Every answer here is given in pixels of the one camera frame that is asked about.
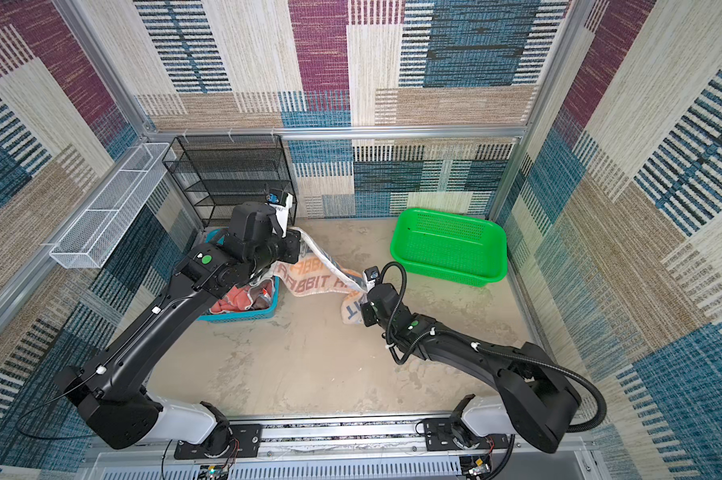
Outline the multicolour rabbit towel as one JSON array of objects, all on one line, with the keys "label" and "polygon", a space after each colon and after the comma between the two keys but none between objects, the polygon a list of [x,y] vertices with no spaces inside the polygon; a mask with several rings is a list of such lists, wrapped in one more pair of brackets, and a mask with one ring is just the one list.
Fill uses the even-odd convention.
[{"label": "multicolour rabbit towel", "polygon": [[367,300],[369,287],[362,273],[342,267],[303,229],[300,233],[298,261],[274,262],[266,276],[275,276],[295,297],[318,294],[343,294],[341,319],[344,324],[362,324],[361,304]]}]

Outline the teal plastic basket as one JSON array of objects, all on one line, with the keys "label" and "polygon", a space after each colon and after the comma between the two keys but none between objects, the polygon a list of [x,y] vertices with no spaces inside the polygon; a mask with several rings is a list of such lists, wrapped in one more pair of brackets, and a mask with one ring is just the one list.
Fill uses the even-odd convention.
[{"label": "teal plastic basket", "polygon": [[229,323],[270,319],[278,306],[280,280],[267,278],[254,286],[233,288],[198,321]]}]

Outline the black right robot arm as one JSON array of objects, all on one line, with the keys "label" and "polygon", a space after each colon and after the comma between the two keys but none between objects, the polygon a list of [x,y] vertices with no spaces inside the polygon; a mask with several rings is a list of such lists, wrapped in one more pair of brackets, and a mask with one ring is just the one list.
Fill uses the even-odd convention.
[{"label": "black right robot arm", "polygon": [[446,364],[499,393],[515,433],[545,453],[557,450],[581,406],[575,374],[552,363],[537,345],[520,348],[482,342],[433,317],[412,313],[389,283],[374,287],[360,306],[364,325],[379,326],[386,347],[402,362],[411,357]]}]

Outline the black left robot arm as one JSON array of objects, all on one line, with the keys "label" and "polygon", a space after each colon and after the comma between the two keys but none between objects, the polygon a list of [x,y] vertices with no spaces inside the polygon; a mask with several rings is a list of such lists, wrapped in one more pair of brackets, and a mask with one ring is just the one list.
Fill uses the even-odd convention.
[{"label": "black left robot arm", "polygon": [[208,402],[187,404],[152,395],[144,385],[181,335],[233,288],[259,279],[277,261],[295,263],[301,234],[289,208],[274,201],[233,209],[229,226],[193,247],[159,296],[107,348],[55,377],[61,393],[111,448],[173,440],[218,458],[232,448],[227,418]]}]

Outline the red pink towel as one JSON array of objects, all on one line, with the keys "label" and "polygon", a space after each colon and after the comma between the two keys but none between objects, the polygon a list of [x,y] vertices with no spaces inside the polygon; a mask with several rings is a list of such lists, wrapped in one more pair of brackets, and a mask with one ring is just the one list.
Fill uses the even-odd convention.
[{"label": "red pink towel", "polygon": [[265,280],[255,286],[234,287],[211,308],[212,315],[246,313],[270,308],[275,299],[275,282]]}]

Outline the green plastic basket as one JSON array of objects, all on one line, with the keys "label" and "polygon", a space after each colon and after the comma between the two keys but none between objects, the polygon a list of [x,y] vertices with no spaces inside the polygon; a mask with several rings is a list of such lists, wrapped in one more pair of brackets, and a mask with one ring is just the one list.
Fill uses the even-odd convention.
[{"label": "green plastic basket", "polygon": [[409,273],[475,287],[502,281],[508,270],[502,227],[423,208],[399,215],[390,254]]}]

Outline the aluminium front rail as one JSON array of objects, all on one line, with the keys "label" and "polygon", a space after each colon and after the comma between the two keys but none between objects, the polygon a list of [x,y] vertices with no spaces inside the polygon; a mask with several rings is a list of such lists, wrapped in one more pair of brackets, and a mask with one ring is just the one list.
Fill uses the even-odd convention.
[{"label": "aluminium front rail", "polygon": [[239,417],[235,455],[202,457],[181,442],[112,450],[96,441],[79,479],[607,479],[588,434],[565,436],[553,454],[495,435],[471,450],[449,436],[446,412]]}]

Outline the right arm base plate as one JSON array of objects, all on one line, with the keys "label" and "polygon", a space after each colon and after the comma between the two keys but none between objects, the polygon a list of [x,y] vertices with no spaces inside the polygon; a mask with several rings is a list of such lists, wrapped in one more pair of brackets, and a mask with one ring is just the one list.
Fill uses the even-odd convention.
[{"label": "right arm base plate", "polygon": [[419,420],[414,427],[428,451],[490,450],[505,449],[509,446],[508,435],[489,435],[478,437],[460,421],[446,417],[431,417]]}]

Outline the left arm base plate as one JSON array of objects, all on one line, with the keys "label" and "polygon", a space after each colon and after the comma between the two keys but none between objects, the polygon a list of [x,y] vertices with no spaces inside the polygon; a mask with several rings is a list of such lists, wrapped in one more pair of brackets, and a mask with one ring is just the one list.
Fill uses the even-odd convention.
[{"label": "left arm base plate", "polygon": [[259,453],[262,424],[230,424],[216,428],[201,444],[180,441],[175,447],[175,460],[219,461],[254,458]]}]

